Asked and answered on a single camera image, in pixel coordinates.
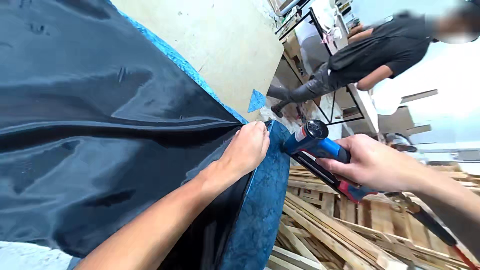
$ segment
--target black shoe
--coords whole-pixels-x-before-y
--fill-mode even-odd
[[[272,106],[270,109],[272,109],[272,112],[277,115],[278,118],[282,118],[283,117],[283,114],[282,114],[282,109],[278,109],[277,107],[275,106]]]

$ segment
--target red cable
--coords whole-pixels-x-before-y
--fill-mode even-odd
[[[463,254],[463,252],[458,248],[458,246],[453,245],[452,248],[460,256],[460,258],[462,258],[462,261],[466,265],[468,265],[468,267],[470,267],[471,270],[479,270],[478,267],[475,264],[473,264],[473,262],[469,260],[467,256],[465,256],[465,254]]]

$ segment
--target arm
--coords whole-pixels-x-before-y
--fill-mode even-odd
[[[361,91],[368,91],[372,89],[377,83],[392,76],[392,74],[392,70],[388,66],[383,65],[372,71],[372,73],[368,74],[363,79],[361,79],[357,84],[357,88]]]
[[[452,178],[367,135],[353,135],[336,142],[350,151],[352,159],[350,164],[317,159],[332,173],[376,190],[426,195],[462,213],[477,226],[480,224],[480,196]]]
[[[347,35],[348,38],[351,38],[352,36],[360,33],[360,32],[363,32],[364,29],[363,29],[363,24],[359,24],[357,25],[356,27],[350,29],[350,33]]]
[[[359,41],[359,40],[362,40],[362,39],[364,39],[364,38],[366,38],[366,37],[369,37],[369,36],[372,34],[372,32],[373,32],[373,28],[370,28],[370,29],[365,30],[365,31],[363,31],[363,32],[360,32],[360,33],[358,33],[358,34],[356,34],[356,35],[353,35],[352,37],[350,37],[350,38],[348,39],[348,43],[350,44],[350,43],[352,43],[352,42]]]
[[[263,122],[243,126],[219,160],[123,226],[75,269],[157,269],[200,212],[262,162],[269,144]]]

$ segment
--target black satin fabric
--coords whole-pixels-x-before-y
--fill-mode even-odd
[[[240,127],[107,1],[0,0],[0,240],[85,257]],[[217,267],[249,178],[162,269]]]

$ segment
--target man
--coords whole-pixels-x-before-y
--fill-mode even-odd
[[[197,215],[262,162],[269,143],[269,133],[263,122],[243,126],[219,160],[123,226],[75,269],[157,269]],[[429,169],[367,135],[350,136],[337,143],[350,151],[352,162],[343,164],[336,160],[317,159],[332,173],[376,190],[426,195],[467,217],[470,221],[461,224],[463,228],[480,224],[480,196],[445,174]]]
[[[434,37],[442,41],[448,40],[445,36],[459,33],[478,37],[479,2],[466,2],[465,7],[432,21],[423,16],[399,14],[387,23],[352,36],[349,45],[330,57],[306,84],[293,91],[270,86],[267,95],[282,100],[271,108],[272,111],[282,117],[281,110],[287,104],[305,102],[350,83],[358,82],[357,88],[367,91],[380,81],[393,79],[418,63],[430,43],[434,42]]]

